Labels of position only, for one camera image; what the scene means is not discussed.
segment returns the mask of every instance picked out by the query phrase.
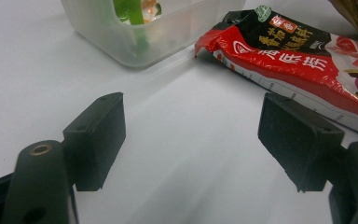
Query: white surface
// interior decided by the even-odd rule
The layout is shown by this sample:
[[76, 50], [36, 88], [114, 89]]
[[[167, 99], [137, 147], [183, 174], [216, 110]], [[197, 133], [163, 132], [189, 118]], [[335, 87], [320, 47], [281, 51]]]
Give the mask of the white surface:
[[[328, 1], [245, 7], [259, 4], [356, 35]], [[128, 69], [75, 33], [59, 0], [0, 0], [0, 176], [23, 148], [61, 141], [96, 98], [122, 91], [128, 137], [103, 189], [76, 194], [81, 223], [331, 223], [330, 186], [297, 193], [257, 138], [266, 91], [193, 54]], [[345, 130], [344, 147], [358, 141]]]

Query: red plastic wrapper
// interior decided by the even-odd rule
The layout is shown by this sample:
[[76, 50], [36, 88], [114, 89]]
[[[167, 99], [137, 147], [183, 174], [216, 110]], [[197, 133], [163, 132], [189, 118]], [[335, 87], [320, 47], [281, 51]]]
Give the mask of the red plastic wrapper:
[[358, 131], [358, 42], [269, 7], [229, 12], [195, 45], [260, 86]]

